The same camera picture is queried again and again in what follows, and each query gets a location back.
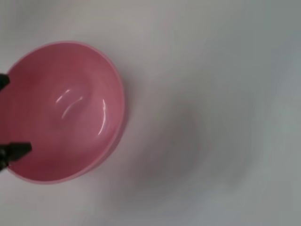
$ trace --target bowl rim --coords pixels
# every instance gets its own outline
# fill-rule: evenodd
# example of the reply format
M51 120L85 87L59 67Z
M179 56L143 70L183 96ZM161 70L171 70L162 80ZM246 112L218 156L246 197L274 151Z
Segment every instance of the bowl rim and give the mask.
M61 45L61 44L75 44L75 45L80 45L80 46L84 46L86 48L89 48L93 51L95 51L96 53L98 53L101 57L103 57L110 65L110 67L112 68L114 75L117 77L117 81L119 83L120 89L121 89L121 121L117 127L117 129L114 131L113 137L111 139L111 141L109 142L109 144L104 148L104 150L100 153L100 155L94 160L92 161L88 166L84 167L83 169L81 169L80 171L62 178L62 179L58 179L58 180L50 180L50 181L40 181L40 180L33 180L33 179L29 179L26 177L23 177L19 174L17 174L16 172L14 172L11 167L8 167L8 171L10 173L12 173L13 175L15 175L16 177L25 180L27 182L31 182L34 184L40 184L40 185L49 185L49 184L58 184L58 183L62 183L74 178L77 178L87 172L89 172L90 170L96 168L97 166L99 166L101 163L103 163L111 154L112 152L115 150L115 148L117 147L120 139L121 139L121 135L123 134L123 130L125 127L125 117L126 117L126 100L125 100L125 90L124 90L124 85L121 79L120 74L118 73L115 65L113 64L113 62L100 50L94 48L93 46L90 46L89 44L80 42L80 41L71 41L71 40L66 40L66 41L56 41L56 42L51 42L45 45L42 45L40 47L37 47L33 50L31 50L30 52L28 52L27 54L25 54L23 57L21 57L16 63L14 63L11 68L8 71L8 75L10 74L10 72L14 69L14 67L16 65L18 65L21 61L23 61L26 57L28 57L29 55L33 54L34 52L36 52L37 50L43 49L45 47L49 47L49 46L53 46L53 45Z

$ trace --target pink bowl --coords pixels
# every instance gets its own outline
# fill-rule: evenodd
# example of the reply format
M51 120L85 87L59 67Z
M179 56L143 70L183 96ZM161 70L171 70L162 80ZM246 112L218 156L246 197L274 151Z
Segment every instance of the pink bowl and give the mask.
M0 93L0 142L31 142L32 152L12 164L15 175L53 184L103 162L123 129L125 96L111 61L78 42L40 47L8 72Z

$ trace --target bowl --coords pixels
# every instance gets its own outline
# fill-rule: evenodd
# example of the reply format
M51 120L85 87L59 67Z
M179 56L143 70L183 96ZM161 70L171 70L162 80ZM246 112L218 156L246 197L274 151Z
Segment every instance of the bowl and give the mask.
M32 144L10 172L34 183L59 183L90 171L114 150L125 95L102 52L79 42L51 43L8 73L11 82L0 93L0 142Z

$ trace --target pink plastic bowl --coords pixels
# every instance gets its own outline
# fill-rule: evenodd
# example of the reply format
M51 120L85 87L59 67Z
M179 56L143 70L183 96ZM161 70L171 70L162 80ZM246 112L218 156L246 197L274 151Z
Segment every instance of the pink plastic bowl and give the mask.
M31 142L15 175L53 184L99 165L122 133L125 96L111 61L78 42L40 47L8 72L0 93L0 142Z

